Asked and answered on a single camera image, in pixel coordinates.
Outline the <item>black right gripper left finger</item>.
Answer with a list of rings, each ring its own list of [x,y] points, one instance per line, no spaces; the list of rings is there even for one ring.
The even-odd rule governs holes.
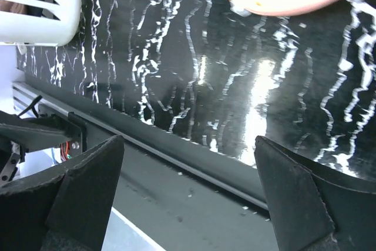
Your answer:
[[[123,155],[112,136],[1,186],[1,250],[101,250]]]

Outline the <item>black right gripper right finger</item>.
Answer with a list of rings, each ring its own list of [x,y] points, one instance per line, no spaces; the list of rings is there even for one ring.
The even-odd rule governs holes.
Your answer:
[[[375,250],[375,182],[256,137],[255,159],[280,250]]]

